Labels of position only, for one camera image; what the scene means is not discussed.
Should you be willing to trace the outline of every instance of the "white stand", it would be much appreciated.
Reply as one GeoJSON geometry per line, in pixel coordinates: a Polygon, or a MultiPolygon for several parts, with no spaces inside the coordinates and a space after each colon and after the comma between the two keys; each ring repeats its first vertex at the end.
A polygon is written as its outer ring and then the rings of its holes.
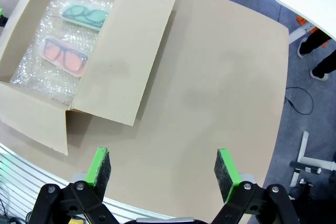
{"type": "Polygon", "coordinates": [[[303,26],[300,26],[298,29],[296,29],[289,35],[289,43],[290,44],[293,43],[295,40],[305,35],[310,30],[313,30],[314,28],[315,25],[307,21],[306,23],[304,23],[303,26]]]}
{"type": "MultiPolygon", "coordinates": [[[[313,166],[321,167],[327,170],[336,170],[335,162],[305,157],[304,152],[306,151],[308,136],[309,136],[309,133],[307,131],[304,131],[303,136],[302,136],[299,156],[298,156],[298,162],[302,164],[306,164],[306,165],[313,165],[313,166]]],[[[298,181],[298,177],[299,177],[299,173],[294,172],[292,181],[290,183],[290,187],[295,187],[298,181]]]]}

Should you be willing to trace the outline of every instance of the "floor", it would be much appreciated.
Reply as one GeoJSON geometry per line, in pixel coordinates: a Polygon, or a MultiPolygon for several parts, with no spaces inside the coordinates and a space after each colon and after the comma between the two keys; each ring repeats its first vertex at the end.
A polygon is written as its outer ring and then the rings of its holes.
{"type": "MultiPolygon", "coordinates": [[[[280,22],[288,27],[290,32],[299,27],[296,14],[275,0],[231,1],[280,22]]],[[[325,49],[320,47],[304,59],[297,56],[298,44],[299,40],[289,46],[287,87],[306,89],[313,98],[314,108],[310,115],[301,115],[288,103],[284,104],[277,142],[264,184],[280,183],[288,190],[293,175],[289,162],[297,159],[303,131],[309,132],[306,156],[331,161],[336,151],[336,109],[333,103],[336,95],[336,73],[330,74],[327,82],[313,80],[309,76],[309,69],[314,68],[323,58],[333,52],[336,49],[336,42],[330,41],[325,49]]],[[[302,113],[308,113],[311,110],[312,102],[303,91],[287,90],[286,97],[302,113]]],[[[331,191],[336,191],[335,185],[328,182],[329,176],[330,172],[323,170],[320,175],[302,173],[300,177],[314,184],[312,194],[315,197],[328,198],[331,191]]]]}

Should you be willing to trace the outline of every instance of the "person's leg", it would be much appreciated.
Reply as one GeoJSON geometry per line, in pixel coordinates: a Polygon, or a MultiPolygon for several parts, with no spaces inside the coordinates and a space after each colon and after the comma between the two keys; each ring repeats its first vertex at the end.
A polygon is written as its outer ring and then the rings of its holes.
{"type": "Polygon", "coordinates": [[[330,38],[329,35],[322,32],[320,29],[313,32],[305,42],[301,44],[299,52],[301,55],[309,54],[314,49],[327,42],[330,38]]]}
{"type": "Polygon", "coordinates": [[[325,74],[334,70],[336,70],[336,50],[312,69],[311,73],[318,78],[323,78],[325,74]]]}

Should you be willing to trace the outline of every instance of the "box flap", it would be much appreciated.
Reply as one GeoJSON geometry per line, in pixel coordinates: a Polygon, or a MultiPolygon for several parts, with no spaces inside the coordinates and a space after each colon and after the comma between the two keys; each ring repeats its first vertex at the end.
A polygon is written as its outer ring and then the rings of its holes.
{"type": "Polygon", "coordinates": [[[2,81],[9,81],[16,71],[49,2],[50,0],[20,0],[13,10],[0,39],[2,81]]]}
{"type": "Polygon", "coordinates": [[[66,109],[62,103],[0,82],[0,120],[28,137],[68,155],[66,109]]]}
{"type": "Polygon", "coordinates": [[[133,125],[175,0],[116,0],[72,103],[133,125]]]}

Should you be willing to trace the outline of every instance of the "red lens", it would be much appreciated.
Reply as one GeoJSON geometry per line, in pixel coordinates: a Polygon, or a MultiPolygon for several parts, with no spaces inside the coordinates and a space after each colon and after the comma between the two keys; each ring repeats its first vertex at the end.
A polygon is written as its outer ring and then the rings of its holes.
{"type": "Polygon", "coordinates": [[[68,70],[77,72],[82,66],[82,59],[75,52],[67,51],[65,53],[64,65],[68,70]]]}
{"type": "Polygon", "coordinates": [[[51,41],[46,41],[46,45],[44,47],[44,57],[49,60],[55,60],[60,52],[59,46],[55,45],[51,41]]]}

